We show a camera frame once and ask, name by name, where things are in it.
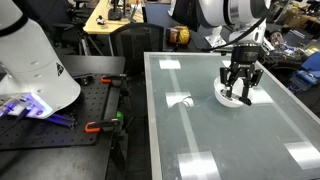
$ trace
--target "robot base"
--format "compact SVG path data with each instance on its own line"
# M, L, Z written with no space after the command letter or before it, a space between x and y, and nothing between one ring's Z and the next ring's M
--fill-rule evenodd
M212 36L206 36L204 38L207 40L211 47L218 47L226 44L226 41L222 37L212 38Z

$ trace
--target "black metal table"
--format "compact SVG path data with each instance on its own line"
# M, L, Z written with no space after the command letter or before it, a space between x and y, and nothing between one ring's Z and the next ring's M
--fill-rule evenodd
M105 56L65 56L70 74L122 73L125 59ZM120 91L110 89L105 118L114 117ZM112 133L102 133L94 146L0 152L0 179L105 179Z

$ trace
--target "wooden desk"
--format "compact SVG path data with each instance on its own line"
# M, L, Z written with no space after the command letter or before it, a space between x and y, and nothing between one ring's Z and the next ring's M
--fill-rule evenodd
M100 0L97 7L92 12L90 18L86 22L83 30L88 34L110 34L114 30L130 23L128 18L122 18L121 21L109 21L108 20L108 11L112 8L112 5L108 3L108 0ZM103 19L106 20L105 25L98 25L96 19L101 15ZM143 22L142 12L139 10L136 11L134 18L137 22Z
M311 18L311 16L301 14L297 9L288 9L285 17L285 24L291 28L304 28L305 23Z

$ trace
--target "computer monitor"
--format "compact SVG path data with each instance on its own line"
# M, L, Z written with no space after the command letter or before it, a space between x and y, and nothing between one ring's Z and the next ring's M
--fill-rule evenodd
M198 31L199 22L196 11L196 0L177 0L172 19L182 25L188 26L191 30Z

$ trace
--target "chair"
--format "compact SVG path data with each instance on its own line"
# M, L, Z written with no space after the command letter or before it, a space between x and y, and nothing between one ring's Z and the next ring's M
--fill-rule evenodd
M71 5L67 0L17 0L16 3L30 19L39 23L55 43L62 42L62 33L73 28L67 12Z
M148 23L127 24L110 34L112 54L126 58L125 73L144 72L144 52L163 50L164 28Z

